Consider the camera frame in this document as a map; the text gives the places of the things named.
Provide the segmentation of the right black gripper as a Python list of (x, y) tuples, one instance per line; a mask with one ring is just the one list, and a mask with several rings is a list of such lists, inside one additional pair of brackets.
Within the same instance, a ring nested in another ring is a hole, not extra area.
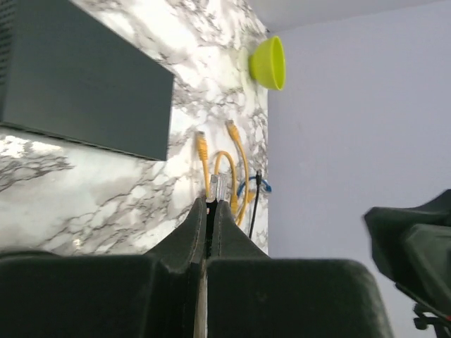
[[(411, 208), (373, 207), (364, 215), (378, 270), (410, 298), (450, 302), (450, 190)], [(450, 316), (422, 303), (414, 326), (450, 331)]]

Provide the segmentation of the black network switch box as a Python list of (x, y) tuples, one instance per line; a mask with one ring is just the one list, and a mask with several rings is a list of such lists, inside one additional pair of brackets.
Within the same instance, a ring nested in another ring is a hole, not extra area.
[(173, 73), (70, 1), (1, 2), (1, 124), (167, 158)]

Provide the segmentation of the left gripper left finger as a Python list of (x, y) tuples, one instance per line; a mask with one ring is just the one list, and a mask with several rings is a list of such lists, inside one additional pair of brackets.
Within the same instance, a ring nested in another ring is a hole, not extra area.
[(146, 253), (1, 251), (2, 337), (200, 337), (207, 207)]

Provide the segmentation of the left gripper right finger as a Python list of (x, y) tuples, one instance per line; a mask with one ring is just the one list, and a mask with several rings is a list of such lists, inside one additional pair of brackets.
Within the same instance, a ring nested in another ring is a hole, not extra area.
[(391, 337), (359, 262), (268, 257), (217, 204), (206, 263), (209, 337)]

